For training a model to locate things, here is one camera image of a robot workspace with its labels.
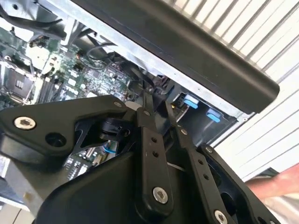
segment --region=corrugated metal wall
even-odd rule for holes
[[[216,150],[243,179],[299,162],[299,2],[165,0],[280,84],[277,100]]]

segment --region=capacitor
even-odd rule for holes
[[[84,90],[86,88],[86,85],[85,84],[81,84],[80,85],[80,89]]]

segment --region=blue latch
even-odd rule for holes
[[[216,123],[220,122],[221,114],[219,112],[213,110],[212,108],[210,108],[206,112],[206,116],[209,117],[211,120],[215,121]]]

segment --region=computer motherboard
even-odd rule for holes
[[[127,88],[130,78],[118,64],[96,61],[99,69],[92,69],[79,59],[80,51],[74,44],[66,48],[44,37],[25,42],[0,28],[0,110],[101,95],[134,98]],[[101,146],[72,155],[65,164],[67,178],[99,165],[109,153]]]

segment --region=black metal arm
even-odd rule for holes
[[[213,148],[192,144],[170,105],[156,113],[159,130],[147,93],[137,111],[113,96],[2,111],[0,152],[31,187],[36,224],[279,223]],[[116,157],[58,181],[70,154],[107,140],[119,142]]]

